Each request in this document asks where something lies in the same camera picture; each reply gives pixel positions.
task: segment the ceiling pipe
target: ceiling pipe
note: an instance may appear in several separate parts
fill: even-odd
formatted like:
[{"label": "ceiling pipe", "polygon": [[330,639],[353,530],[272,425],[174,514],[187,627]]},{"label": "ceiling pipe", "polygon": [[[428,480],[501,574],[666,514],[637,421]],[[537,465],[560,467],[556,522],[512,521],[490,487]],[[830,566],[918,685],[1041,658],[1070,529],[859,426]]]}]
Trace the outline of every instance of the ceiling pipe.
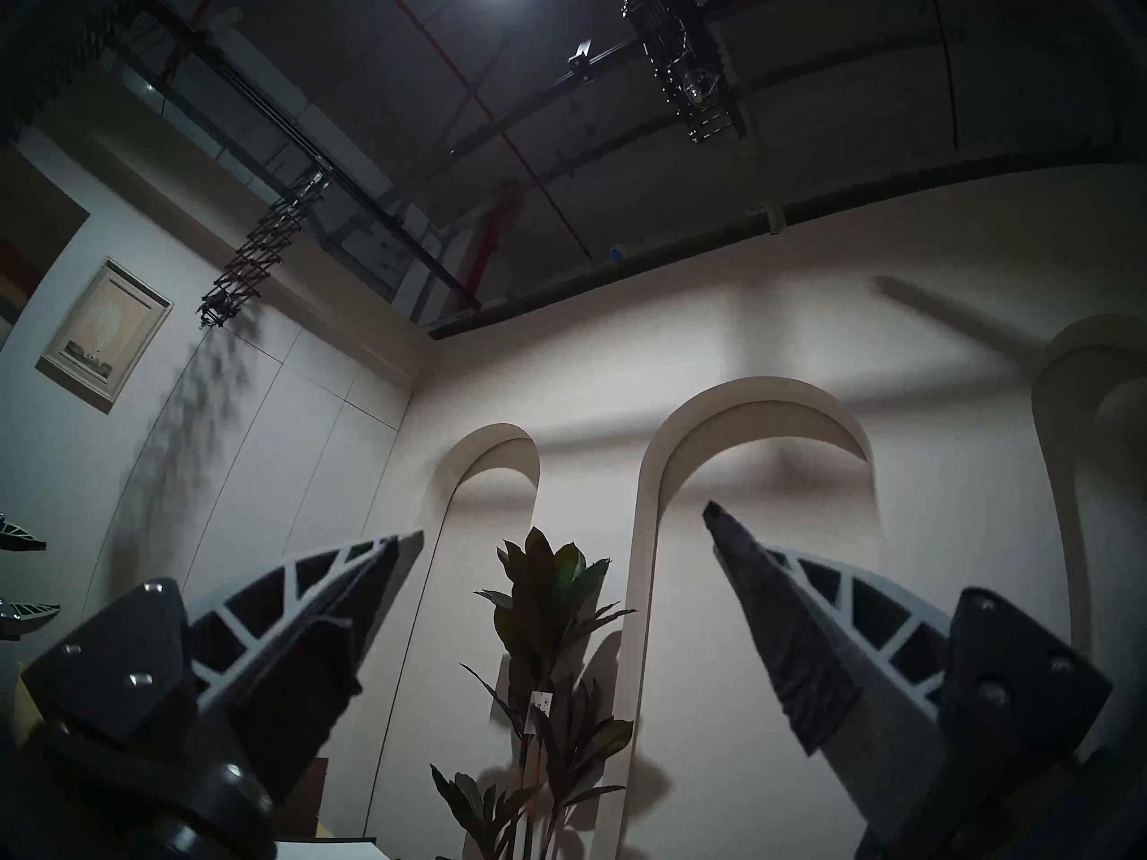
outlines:
[{"label": "ceiling pipe", "polygon": [[[406,5],[404,0],[391,0],[391,1],[396,6],[398,6],[398,9],[404,15],[406,15],[409,22],[414,25],[414,29],[422,34],[422,38],[430,44],[430,47],[435,50],[438,57],[443,60],[443,63],[446,64],[450,72],[453,73],[454,77],[458,79],[458,81],[462,84],[462,88],[466,89],[466,92],[474,99],[474,103],[477,104],[478,108],[482,110],[482,112],[486,115],[486,118],[493,122],[494,118],[493,111],[489,107],[486,107],[486,102],[483,101],[482,97],[478,95],[477,87],[470,86],[469,80],[466,78],[462,71],[458,69],[458,64],[453,62],[451,56],[446,54],[446,49],[442,47],[442,44],[439,44],[438,40],[435,39],[434,33],[427,30],[426,24],[419,21],[418,15],[414,14],[413,9],[411,9],[411,7]],[[522,169],[524,169],[525,173],[530,177],[530,181],[532,181],[533,186],[541,191],[543,196],[546,197],[546,202],[548,202],[549,205],[553,208],[557,218],[565,226],[565,229],[569,230],[570,236],[574,237],[574,241],[578,244],[578,248],[582,250],[583,255],[585,255],[586,258],[593,258],[593,256],[590,253],[588,248],[586,248],[586,244],[582,242],[582,237],[578,236],[577,230],[575,230],[574,226],[569,222],[569,219],[565,217],[565,213],[562,212],[557,203],[554,202],[554,198],[549,195],[549,191],[546,189],[545,183],[541,181],[540,178],[538,178],[538,173],[533,171],[533,167],[525,161],[525,157],[522,156],[522,151],[517,149],[517,147],[514,144],[513,141],[509,140],[509,135],[507,135],[505,132],[500,134],[502,141],[505,141],[506,146],[510,149],[510,153],[514,154],[514,156],[517,158],[517,162],[522,164]]]},{"label": "ceiling pipe", "polygon": [[[200,0],[198,7],[195,9],[195,14],[192,15],[190,24],[194,28],[198,28],[203,23],[203,17],[206,15],[208,9],[214,0]],[[175,47],[171,49],[171,55],[167,57],[167,63],[163,68],[163,72],[159,73],[159,79],[164,83],[170,83],[175,78],[175,72],[179,70],[179,65],[187,57],[187,48],[181,44],[175,44]]]},{"label": "ceiling pipe", "polygon": [[364,190],[346,170],[331,159],[299,128],[294,119],[256,89],[220,52],[208,45],[206,39],[200,31],[188,26],[163,0],[132,1],[165,26],[177,42],[185,45],[189,53],[196,55],[203,63],[211,68],[227,85],[255,108],[257,112],[282,132],[289,141],[314,161],[315,164],[321,166],[327,177],[342,187],[358,203],[362,211],[368,212],[375,221],[387,228],[419,261],[426,265],[435,276],[442,280],[450,289],[458,292],[470,308],[477,311],[482,307],[478,299],[411,235],[400,220],[383,210],[375,202],[374,197]]},{"label": "ceiling pipe", "polygon": [[[732,15],[749,8],[770,2],[772,0],[709,0],[701,6],[701,14],[705,23],[716,23]],[[549,107],[556,101],[572,94],[584,85],[588,85],[603,73],[624,67],[645,55],[640,39],[630,39],[612,48],[602,52],[596,57],[590,60],[588,71],[569,72],[554,83],[549,88],[543,89],[518,102],[497,119],[492,119],[487,125],[474,130],[469,134],[459,139],[451,148],[450,155],[435,166],[428,177],[432,178],[453,166],[460,159],[469,156],[487,141],[504,134],[508,128],[530,118],[538,111]]]},{"label": "ceiling pipe", "polygon": [[[796,64],[782,67],[778,70],[771,70],[767,73],[763,73],[759,77],[750,79],[748,83],[733,86],[731,93],[734,97],[743,99],[747,95],[756,94],[757,92],[780,86],[802,77],[844,67],[845,64],[866,61],[871,57],[877,57],[880,55],[895,54],[897,52],[906,52],[913,48],[924,48],[936,45],[939,45],[939,37],[936,33],[889,37],[880,40],[879,42],[865,42],[859,46],[852,46],[851,48],[843,48],[837,52],[818,55],[817,57],[809,58],[807,61],[799,61]],[[602,141],[600,144],[583,150],[580,154],[559,159],[549,169],[541,173],[541,179],[549,183],[562,177],[568,175],[572,178],[574,173],[578,170],[585,169],[586,166],[596,163],[599,159],[603,159],[610,154],[617,153],[632,143],[635,143],[645,138],[649,138],[650,135],[655,135],[658,132],[663,132],[666,128],[680,125],[684,122],[685,120],[677,114],[664,114],[660,117],[654,117],[653,119],[638,123],[608,141]],[[457,233],[465,227],[469,227],[476,220],[481,220],[481,217],[486,214],[491,209],[496,208],[499,202],[501,201],[487,201],[477,209],[470,210],[466,217],[454,221],[450,226],[451,229]]]},{"label": "ceiling pipe", "polygon": [[952,111],[952,149],[960,149],[960,126],[955,117],[955,85],[952,81],[952,53],[947,47],[947,33],[944,31],[944,17],[939,13],[939,0],[933,1],[933,10],[936,13],[936,29],[939,31],[939,41],[944,46],[944,70],[947,72],[947,102]]},{"label": "ceiling pipe", "polygon": [[[789,227],[804,221],[812,221],[836,212],[858,209],[871,203],[892,200],[907,194],[946,187],[963,181],[975,181],[983,178],[1012,174],[1014,172],[1031,172],[1041,169],[1055,169],[1071,165],[1095,165],[1101,163],[1126,162],[1124,148],[1115,144],[1075,150],[1054,150],[1041,154],[1007,154],[1004,156],[970,159],[961,163],[927,169],[891,178],[872,181],[856,187],[837,190],[833,194],[805,200],[785,206],[785,218]],[[678,240],[648,252],[622,261],[607,261],[596,269],[591,269],[568,280],[559,281],[548,287],[537,289],[523,296],[507,299],[499,304],[487,305],[481,314],[471,314],[431,326],[429,335],[435,339],[470,333],[475,329],[505,322],[522,314],[539,311],[548,305],[564,302],[567,298],[588,292],[593,289],[643,274],[657,267],[671,265],[693,256],[709,252],[732,243],[759,236],[770,232],[768,217],[764,211],[742,216],[736,220],[717,228],[704,230],[695,236]]]}]

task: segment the white wall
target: white wall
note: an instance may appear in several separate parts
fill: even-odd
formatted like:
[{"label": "white wall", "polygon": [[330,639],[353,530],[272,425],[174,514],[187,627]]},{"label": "white wall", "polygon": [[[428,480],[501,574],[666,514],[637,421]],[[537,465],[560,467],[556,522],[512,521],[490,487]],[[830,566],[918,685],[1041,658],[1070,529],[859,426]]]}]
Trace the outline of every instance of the white wall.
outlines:
[{"label": "white wall", "polygon": [[[91,214],[0,351],[0,503],[48,544],[0,553],[3,593],[62,605],[0,647],[6,693],[17,662],[146,577],[192,597],[360,535],[409,393],[266,306],[204,333],[195,308],[217,269],[37,130],[19,148]],[[174,307],[103,414],[36,362],[107,257]]]},{"label": "white wall", "polygon": [[1094,662],[1115,687],[1089,746],[1115,745],[1147,710],[1147,378],[1100,405],[1076,466],[1091,576]]},{"label": "white wall", "polygon": [[864,821],[824,757],[805,758],[793,736],[713,557],[701,519],[710,499],[762,542],[883,570],[872,474],[852,453],[756,440],[685,482],[657,534],[624,857],[850,857]]},{"label": "white wall", "polygon": [[466,834],[435,789],[431,764],[447,779],[458,771],[475,777],[483,791],[494,782],[509,785],[509,722],[461,664],[498,683],[505,650],[493,607],[474,593],[507,591],[496,549],[507,539],[521,545],[530,531],[537,468],[533,444],[509,440],[475,463],[451,500],[406,650],[368,823],[390,857],[462,857]]},{"label": "white wall", "polygon": [[[603,603],[618,600],[658,425],[723,382],[783,376],[827,391],[867,436],[889,576],[947,612],[969,584],[1000,591],[1067,636],[1024,352],[1091,314],[1147,314],[1145,210],[1147,173],[1134,166],[975,181],[797,225],[448,339],[412,399],[369,523],[409,526],[459,439],[517,425],[541,459],[535,523],[579,542],[592,534],[593,555],[615,562]],[[877,290],[880,275],[945,307],[902,305]],[[408,586],[395,621],[416,603]],[[641,635],[647,613],[625,628]],[[364,670],[361,719],[380,730],[405,644],[388,635]],[[639,683],[640,654],[635,671]],[[619,682],[618,702],[623,688],[632,702],[634,683]],[[373,764],[373,751],[362,755],[348,764]],[[607,771],[611,782],[627,777],[626,758]],[[599,822],[610,818],[614,831],[599,839],[599,828],[594,860],[614,855],[624,800],[602,800]]]}]

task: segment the painting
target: painting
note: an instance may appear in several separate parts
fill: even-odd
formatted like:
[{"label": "painting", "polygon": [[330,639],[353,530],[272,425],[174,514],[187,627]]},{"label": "painting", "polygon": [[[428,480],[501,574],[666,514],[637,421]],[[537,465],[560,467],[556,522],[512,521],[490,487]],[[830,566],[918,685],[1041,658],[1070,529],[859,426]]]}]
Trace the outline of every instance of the painting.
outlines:
[{"label": "painting", "polygon": [[170,302],[109,258],[37,369],[108,413],[169,311]]}]

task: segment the green leaf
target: green leaf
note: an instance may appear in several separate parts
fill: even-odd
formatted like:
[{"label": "green leaf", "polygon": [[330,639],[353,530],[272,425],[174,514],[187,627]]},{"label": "green leaf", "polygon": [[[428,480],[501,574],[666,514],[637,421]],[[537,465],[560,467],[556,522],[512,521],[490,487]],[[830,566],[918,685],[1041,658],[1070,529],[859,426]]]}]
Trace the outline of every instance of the green leaf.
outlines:
[{"label": "green leaf", "polygon": [[475,672],[473,669],[470,669],[468,665],[466,665],[466,663],[459,663],[459,665],[461,665],[462,669],[465,669],[471,675],[474,675],[475,678],[477,678],[478,679],[478,683],[482,685],[484,688],[486,688],[486,693],[490,694],[490,696],[492,696],[494,698],[496,703],[498,703],[498,707],[501,709],[502,710],[502,714],[505,714],[506,718],[509,719],[510,727],[514,728],[514,733],[517,734],[517,738],[521,740],[522,738],[522,730],[524,729],[523,726],[522,726],[522,718],[521,718],[521,716],[514,714],[514,712],[510,711],[509,705],[506,702],[504,702],[500,696],[498,696],[498,691],[494,690],[490,685],[487,685],[481,678],[478,678],[478,673],[477,672]]},{"label": "green leaf", "polygon": [[621,752],[633,738],[632,721],[615,721],[609,719],[609,724],[601,728],[590,744],[585,748],[583,760],[578,765],[578,776],[584,776],[594,766],[601,764],[610,756]]},{"label": "green leaf", "polygon": [[504,610],[514,609],[514,599],[507,595],[505,592],[494,592],[490,588],[486,588],[485,591],[475,592],[474,594],[481,595],[482,597],[486,599],[486,601],[492,601],[496,607],[500,607]]},{"label": "green leaf", "polygon": [[546,569],[554,569],[554,553],[549,549],[549,541],[546,534],[538,527],[531,527],[530,534],[525,538],[525,555],[536,563],[544,563]]},{"label": "green leaf", "polygon": [[450,805],[450,812],[454,815],[454,819],[458,820],[467,832],[473,835],[474,824],[477,821],[474,819],[470,803],[466,800],[462,790],[444,777],[442,772],[434,765],[430,765],[430,773],[434,776],[434,784],[438,789],[438,795],[446,799],[446,804]]},{"label": "green leaf", "polygon": [[565,612],[569,617],[572,618],[580,612],[585,602],[588,601],[593,593],[601,587],[601,583],[606,578],[607,572],[609,572],[609,558],[603,557],[601,561],[594,563],[593,566],[586,568],[585,571],[574,580],[564,597]]},{"label": "green leaf", "polygon": [[624,788],[624,785],[595,785],[593,789],[586,789],[584,792],[578,792],[565,803],[565,806],[572,807],[580,802],[588,802],[591,798],[596,798],[598,796],[606,795],[608,792],[618,792]]},{"label": "green leaf", "polygon": [[553,623],[539,609],[533,596],[525,589],[514,586],[514,609],[507,612],[513,615],[514,627],[530,649],[541,659],[549,659],[554,654],[556,635],[553,632]]},{"label": "green leaf", "polygon": [[502,792],[500,799],[501,806],[494,816],[494,828],[500,830],[504,826],[513,822],[518,812],[525,807],[525,803],[533,798],[539,789],[541,789],[540,783],[531,785],[529,789],[515,789],[509,793]]},{"label": "green leaf", "polygon": [[454,785],[462,790],[462,795],[466,796],[466,800],[469,802],[470,807],[474,808],[474,815],[481,818],[482,792],[478,791],[478,784],[474,782],[474,777],[467,776],[462,773],[454,774]]},{"label": "green leaf", "polygon": [[498,552],[498,560],[502,562],[502,568],[506,570],[506,576],[509,577],[509,581],[517,583],[524,581],[530,577],[530,562],[526,560],[525,552],[518,548],[516,545],[510,542],[508,539],[502,540],[506,544],[506,552]]},{"label": "green leaf", "polygon": [[555,803],[561,804],[574,791],[577,780],[565,761],[562,748],[557,745],[554,725],[549,717],[537,707],[531,711],[538,722],[538,735],[541,737],[541,744],[546,748],[546,775],[549,780],[549,793],[554,797]]},{"label": "green leaf", "polygon": [[567,588],[578,574],[578,564],[585,569],[585,555],[572,542],[562,546],[554,553],[554,570],[557,576],[559,591]]},{"label": "green leaf", "polygon": [[510,658],[526,659],[530,656],[530,642],[518,627],[514,610],[507,610],[504,607],[494,608],[494,631]]},{"label": "green leaf", "polygon": [[564,651],[569,649],[583,638],[593,634],[603,625],[609,625],[618,617],[629,616],[630,613],[635,612],[637,610],[617,610],[607,617],[602,617],[601,619],[583,619],[579,623],[575,623],[570,627],[569,632],[565,633],[565,638],[562,639],[562,650]]},{"label": "green leaf", "polygon": [[[608,718],[604,721],[598,720],[598,716],[601,713],[601,686],[598,683],[598,679],[592,679],[590,685],[590,689],[585,691],[585,712],[582,716],[582,727],[577,733],[577,745],[583,746],[609,721]],[[582,687],[585,688],[585,679],[582,679]]]},{"label": "green leaf", "polygon": [[509,658],[509,689],[506,701],[517,719],[523,722],[523,728],[525,717],[530,712],[530,694],[533,693],[536,683],[537,679],[530,667],[530,662],[512,656]]}]

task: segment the metal truss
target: metal truss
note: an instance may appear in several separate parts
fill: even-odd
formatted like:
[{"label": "metal truss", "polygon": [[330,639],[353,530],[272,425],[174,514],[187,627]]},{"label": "metal truss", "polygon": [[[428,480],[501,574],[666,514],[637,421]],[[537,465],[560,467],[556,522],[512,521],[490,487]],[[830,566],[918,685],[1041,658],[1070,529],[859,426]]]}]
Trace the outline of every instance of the metal truss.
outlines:
[{"label": "metal truss", "polygon": [[287,196],[276,200],[247,242],[214,281],[200,305],[200,325],[223,326],[240,312],[243,304],[259,295],[259,284],[271,276],[271,268],[282,264],[280,252],[303,232],[303,221],[322,198],[329,183],[327,171],[311,167],[290,186]]}]

